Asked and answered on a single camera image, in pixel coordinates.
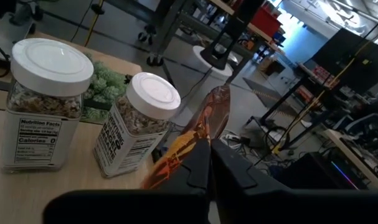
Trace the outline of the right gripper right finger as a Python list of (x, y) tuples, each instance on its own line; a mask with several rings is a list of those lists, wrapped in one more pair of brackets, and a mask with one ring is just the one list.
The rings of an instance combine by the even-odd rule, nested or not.
[(212, 140), (212, 165), (218, 190), (223, 187), (232, 190), (287, 189), (219, 139)]

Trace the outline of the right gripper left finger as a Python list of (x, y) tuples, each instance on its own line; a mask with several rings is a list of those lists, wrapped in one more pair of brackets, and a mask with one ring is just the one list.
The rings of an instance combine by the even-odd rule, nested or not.
[(210, 144), (200, 139), (159, 190), (206, 190), (210, 167)]

